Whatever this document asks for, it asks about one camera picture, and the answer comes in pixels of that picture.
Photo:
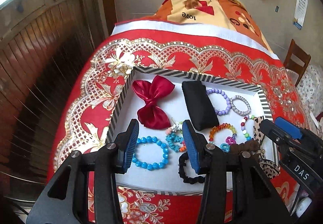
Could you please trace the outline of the white gloved right hand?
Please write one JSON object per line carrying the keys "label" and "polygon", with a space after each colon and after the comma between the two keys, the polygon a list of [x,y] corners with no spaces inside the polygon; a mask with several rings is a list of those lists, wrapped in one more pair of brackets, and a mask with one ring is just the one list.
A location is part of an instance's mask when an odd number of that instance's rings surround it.
{"label": "white gloved right hand", "polygon": [[312,203],[312,199],[309,197],[304,197],[300,200],[298,203],[298,206],[296,206],[296,216],[299,218],[301,217],[304,212],[307,210],[307,208]]}

